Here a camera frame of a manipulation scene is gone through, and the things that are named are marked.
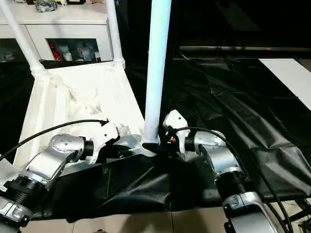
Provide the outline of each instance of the white panel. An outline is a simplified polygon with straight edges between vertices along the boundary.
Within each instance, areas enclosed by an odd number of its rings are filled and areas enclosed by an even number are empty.
[[[294,59],[260,59],[311,110],[311,73]]]
[[[35,46],[28,34],[28,31],[26,29],[25,25],[21,25],[20,26],[21,29],[23,30],[26,38],[28,39],[28,43],[31,45],[33,51],[38,55],[37,50],[35,49]],[[10,39],[10,38],[15,38],[12,30],[10,29],[10,27],[8,25],[0,25],[0,39]]]
[[[46,38],[95,38],[102,61],[112,61],[112,52],[106,25],[26,25],[42,59],[54,60]]]

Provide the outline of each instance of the cabinet glass door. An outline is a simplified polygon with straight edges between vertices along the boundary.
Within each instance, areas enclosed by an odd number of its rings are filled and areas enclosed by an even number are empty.
[[[17,41],[14,38],[0,38],[0,62],[26,61]]]
[[[96,39],[46,39],[56,61],[100,62]]]

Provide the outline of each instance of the red bottle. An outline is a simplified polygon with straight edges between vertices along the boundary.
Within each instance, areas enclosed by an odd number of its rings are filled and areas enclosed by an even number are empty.
[[[57,51],[57,49],[55,48],[54,43],[50,42],[49,46],[51,48],[51,51],[53,53],[53,56],[55,58],[56,61],[61,61],[62,60],[62,56],[60,55],[60,53]]]

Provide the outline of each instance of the black cable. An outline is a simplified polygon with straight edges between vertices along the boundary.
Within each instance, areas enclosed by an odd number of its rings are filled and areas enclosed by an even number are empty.
[[[36,137],[38,137],[40,135],[43,135],[45,133],[48,133],[50,131],[53,131],[53,130],[56,130],[56,129],[59,129],[59,128],[62,128],[62,127],[68,126],[68,125],[74,125],[74,124],[79,124],[79,123],[84,123],[84,122],[99,122],[101,125],[104,125],[104,124],[107,123],[107,121],[104,121],[104,120],[76,120],[76,121],[71,121],[71,122],[67,122],[67,123],[64,123],[64,124],[61,124],[61,125],[57,125],[57,126],[51,127],[49,129],[43,130],[41,132],[38,132],[38,133],[36,133],[36,134],[26,138],[25,140],[21,141],[16,146],[14,146],[13,148],[9,149],[4,155],[0,156],[0,161],[2,159],[6,158],[11,152],[15,151],[20,146],[24,145],[25,143],[29,142],[30,140],[33,140],[34,138],[36,138]]]
[[[273,215],[277,218],[278,222],[280,223],[281,227],[283,228],[284,232],[288,232],[286,225],[283,221],[283,219],[281,218],[281,216],[278,214],[278,212],[276,211],[276,209],[273,207],[273,205],[271,203],[266,203],[266,205],[269,207],[269,209],[271,210],[271,212],[273,213]]]
[[[183,128],[179,128],[179,129],[170,129],[169,131],[170,132],[178,132],[178,131],[181,131],[181,130],[200,130],[200,131],[205,131],[205,132],[208,132],[208,133],[211,133],[215,136],[217,136],[218,138],[220,138],[221,140],[223,140],[227,146],[231,149],[231,152],[234,153],[234,156],[236,157],[236,159],[239,161],[239,157],[238,157],[238,153],[237,151],[234,149],[234,147],[222,136],[220,135],[219,133],[216,133],[212,130],[208,130],[208,129],[205,129],[205,128],[200,128],[200,127],[183,127]],[[262,171],[260,170],[260,168],[257,166],[257,164],[254,162],[253,159],[250,159],[250,161],[252,162],[253,166],[255,167],[255,169],[257,170],[258,174],[261,176],[261,178],[263,179],[263,181],[265,182],[266,186],[268,187],[268,189],[270,190],[272,196],[276,199],[276,202],[277,204],[279,205],[284,217],[285,217],[285,220],[287,222],[287,225],[288,225],[288,232],[289,233],[294,233],[293,231],[293,226],[292,226],[292,223],[290,221],[290,218],[281,202],[281,200],[278,198],[276,192],[274,191],[274,189],[272,188],[272,186],[270,185],[270,183],[268,182],[267,178],[264,176],[264,174],[262,173]]]

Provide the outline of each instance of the wrinkled fabric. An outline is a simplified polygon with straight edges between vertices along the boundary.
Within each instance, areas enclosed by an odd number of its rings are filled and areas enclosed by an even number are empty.
[[[126,73],[144,113],[147,67],[127,62]],[[250,159],[282,200],[311,196],[311,112],[260,61],[167,63],[160,122],[173,109],[190,126],[226,136],[264,201],[274,198]],[[34,219],[73,222],[220,203],[203,158],[185,163],[162,151],[153,158],[138,155],[59,178]]]

